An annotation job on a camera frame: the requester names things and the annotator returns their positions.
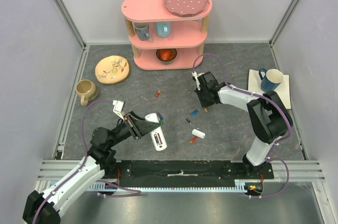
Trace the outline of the white battery cover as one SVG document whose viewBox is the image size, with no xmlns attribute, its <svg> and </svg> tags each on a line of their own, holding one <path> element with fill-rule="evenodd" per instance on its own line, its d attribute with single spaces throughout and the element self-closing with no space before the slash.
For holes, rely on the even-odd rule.
<svg viewBox="0 0 338 224">
<path fill-rule="evenodd" d="M 192 130 L 192 134 L 195 136 L 195 137 L 198 137 L 198 138 L 205 138 L 205 133 L 198 130 L 198 129 L 193 129 Z"/>
</svg>

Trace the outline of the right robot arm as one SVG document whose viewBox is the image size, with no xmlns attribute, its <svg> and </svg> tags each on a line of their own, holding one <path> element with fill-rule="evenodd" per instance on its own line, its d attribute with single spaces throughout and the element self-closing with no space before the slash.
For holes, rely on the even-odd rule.
<svg viewBox="0 0 338 224">
<path fill-rule="evenodd" d="M 271 148 L 292 131 L 293 121 L 279 95 L 275 91 L 256 94 L 227 82 L 219 83 L 211 72 L 194 71 L 192 78 L 203 108 L 225 104 L 248 112 L 255 139 L 242 158 L 242 172 L 247 178 L 255 178 L 265 165 Z"/>
</svg>

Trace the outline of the white remote control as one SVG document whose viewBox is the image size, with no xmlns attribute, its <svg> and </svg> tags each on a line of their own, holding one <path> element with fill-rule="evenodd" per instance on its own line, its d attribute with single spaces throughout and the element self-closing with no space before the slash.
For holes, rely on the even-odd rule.
<svg viewBox="0 0 338 224">
<path fill-rule="evenodd" d="M 150 132 L 154 147 L 156 151 L 163 151 L 167 148 L 167 142 L 165 140 L 161 123 L 156 113 L 151 113 L 145 116 L 145 120 L 148 122 L 158 123 L 159 126 Z"/>
</svg>

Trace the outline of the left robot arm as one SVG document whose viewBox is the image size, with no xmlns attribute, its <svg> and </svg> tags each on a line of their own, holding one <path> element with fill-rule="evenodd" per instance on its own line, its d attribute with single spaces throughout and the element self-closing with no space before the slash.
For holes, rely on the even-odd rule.
<svg viewBox="0 0 338 224">
<path fill-rule="evenodd" d="M 26 200 L 23 220 L 26 223 L 60 223 L 69 207 L 92 184 L 101 178 L 114 176 L 117 166 L 113 146 L 134 137 L 161 133 L 156 113 L 145 118 L 133 111 L 119 119 L 114 129 L 96 128 L 92 133 L 91 147 L 80 163 L 55 185 L 39 193 L 34 190 Z"/>
</svg>

